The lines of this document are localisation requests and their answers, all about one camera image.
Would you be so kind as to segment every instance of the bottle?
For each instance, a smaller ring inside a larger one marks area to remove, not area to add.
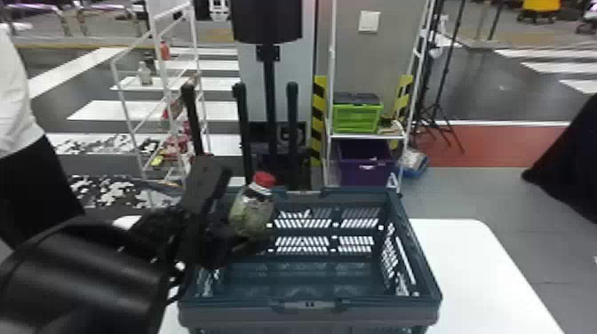
[[[155,68],[155,60],[154,60],[154,56],[151,54],[151,52],[145,52],[143,61],[145,61],[145,65],[151,71],[151,75],[156,76],[157,68]]]
[[[154,83],[151,77],[151,71],[145,65],[145,61],[139,62],[139,69],[137,70],[137,75],[139,76],[139,81],[141,82],[142,86],[149,86]]]
[[[250,239],[267,238],[267,223],[274,214],[271,188],[275,177],[264,171],[257,171],[253,182],[242,187],[232,204],[228,221],[236,233]]]
[[[165,41],[160,42],[160,52],[163,60],[170,60],[170,46]]]

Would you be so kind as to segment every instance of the tripod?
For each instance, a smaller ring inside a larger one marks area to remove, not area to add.
[[[433,22],[432,28],[430,29],[430,31],[426,32],[427,40],[433,41],[433,43],[435,42],[435,37],[437,35],[437,26],[440,21],[440,16],[442,15],[444,2],[445,2],[445,0],[441,0],[435,6],[435,9],[434,9],[435,21]],[[452,135],[452,137],[454,138],[454,140],[456,141],[458,148],[460,148],[460,152],[462,152],[462,153],[465,152],[465,148],[462,146],[462,143],[460,142],[460,138],[454,131],[454,128],[452,127],[452,125],[450,124],[450,120],[446,116],[446,113],[443,111],[443,107],[441,105],[441,100],[442,100],[442,94],[443,94],[443,87],[446,84],[446,78],[448,76],[450,62],[452,60],[452,53],[454,52],[454,43],[456,42],[456,37],[458,36],[458,30],[460,29],[460,22],[462,20],[462,14],[465,10],[465,4],[466,4],[466,0],[460,0],[460,7],[458,8],[458,16],[456,18],[454,31],[452,32],[450,47],[448,48],[448,55],[446,57],[446,62],[443,67],[442,79],[440,80],[439,90],[437,92],[437,95],[435,96],[434,103],[429,107],[423,107],[423,106],[425,104],[426,92],[429,89],[429,79],[431,77],[431,70],[432,70],[432,67],[434,64],[434,59],[433,59],[433,56],[428,53],[423,60],[425,62],[425,64],[424,64],[425,73],[423,76],[424,88],[423,88],[421,94],[418,96],[418,101],[416,104],[416,112],[415,112],[415,126],[414,126],[414,131],[413,131],[414,135],[416,136],[418,134],[418,128],[422,126],[425,128],[426,132],[429,133],[434,139],[435,139],[435,136],[433,135],[431,130],[438,131],[440,133],[440,135],[442,136],[443,140],[448,144],[449,147],[451,147],[452,143],[451,143],[450,139],[448,138],[448,136],[446,136],[446,133],[450,133]],[[438,115],[440,115],[442,117],[442,120],[445,122],[444,127],[441,127],[436,122]]]

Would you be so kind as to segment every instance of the basket handle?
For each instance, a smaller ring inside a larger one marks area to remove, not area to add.
[[[277,313],[341,313],[348,309],[348,302],[342,299],[271,301],[270,306]]]

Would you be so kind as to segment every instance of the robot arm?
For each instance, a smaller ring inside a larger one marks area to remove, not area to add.
[[[229,169],[200,155],[180,203],[128,231],[79,218],[29,240],[0,266],[0,332],[156,334],[196,266],[259,250],[210,214],[229,179]]]

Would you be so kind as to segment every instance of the black pants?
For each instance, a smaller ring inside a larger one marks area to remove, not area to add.
[[[82,214],[45,136],[0,159],[0,238],[10,247]]]

